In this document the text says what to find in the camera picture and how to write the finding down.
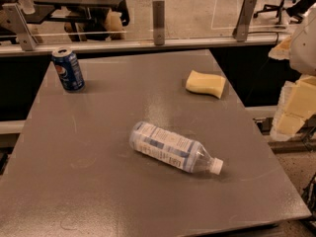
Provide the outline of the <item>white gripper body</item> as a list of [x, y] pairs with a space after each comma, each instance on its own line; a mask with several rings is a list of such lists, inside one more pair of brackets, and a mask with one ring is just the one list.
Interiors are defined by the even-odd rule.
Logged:
[[302, 74], [316, 75], [316, 8], [310, 10], [292, 35], [289, 63]]

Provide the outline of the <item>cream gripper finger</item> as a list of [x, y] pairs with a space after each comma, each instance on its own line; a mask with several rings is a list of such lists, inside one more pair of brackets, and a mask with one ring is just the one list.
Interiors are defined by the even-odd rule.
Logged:
[[288, 141], [316, 114], [316, 77], [302, 75], [281, 88], [270, 136]]
[[290, 44], [291, 37], [287, 37], [270, 50], [268, 57], [275, 60], [289, 60]]

